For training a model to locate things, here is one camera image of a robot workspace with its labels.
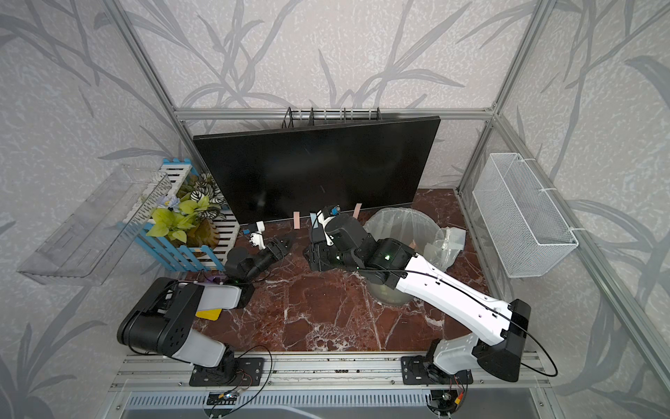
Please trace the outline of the trash bin with plastic bag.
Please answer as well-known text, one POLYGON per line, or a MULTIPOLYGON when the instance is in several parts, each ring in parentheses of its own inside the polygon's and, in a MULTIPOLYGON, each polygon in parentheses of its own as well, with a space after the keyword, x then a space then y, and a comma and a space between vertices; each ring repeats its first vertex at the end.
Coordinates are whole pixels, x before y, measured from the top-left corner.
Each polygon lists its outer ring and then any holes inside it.
POLYGON ((449 315, 471 306, 467 286, 458 286, 454 278, 439 273, 433 265, 434 261, 439 267, 446 265, 446 259, 438 255, 439 242, 446 233, 432 218, 414 209, 382 209, 364 228, 377 240, 393 238, 417 253, 407 263, 408 277, 399 280, 394 290, 388 285, 367 283, 368 291, 377 300, 400 306, 417 298, 449 315))

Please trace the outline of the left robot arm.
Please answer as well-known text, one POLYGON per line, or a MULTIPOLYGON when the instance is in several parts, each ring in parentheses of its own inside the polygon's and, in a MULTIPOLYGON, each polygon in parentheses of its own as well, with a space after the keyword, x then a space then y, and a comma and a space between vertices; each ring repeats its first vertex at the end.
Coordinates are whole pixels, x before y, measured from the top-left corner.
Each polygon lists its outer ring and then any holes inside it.
POLYGON ((256 291, 256 278, 289 255, 294 240, 293 233, 274 237, 254 255, 244 247, 233 248, 224 266, 224 284, 156 279, 120 324, 118 342, 138 354, 191 364, 191 387, 258 386, 262 357, 237 357, 223 342, 195 330, 193 323, 199 312, 246 307, 256 291))

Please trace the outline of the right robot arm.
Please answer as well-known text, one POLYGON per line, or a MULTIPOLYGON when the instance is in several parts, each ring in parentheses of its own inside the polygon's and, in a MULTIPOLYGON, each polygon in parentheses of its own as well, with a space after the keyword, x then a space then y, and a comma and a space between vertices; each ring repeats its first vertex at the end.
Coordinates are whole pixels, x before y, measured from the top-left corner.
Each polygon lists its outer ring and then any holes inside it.
POLYGON ((305 258, 312 270, 356 272, 372 284, 429 303, 470 331, 433 344, 426 355, 428 369, 456 375, 479 367, 502 381, 518 381, 531 313, 526 302, 480 293, 403 242, 375 239, 356 218, 336 209, 313 216, 309 233, 305 258))

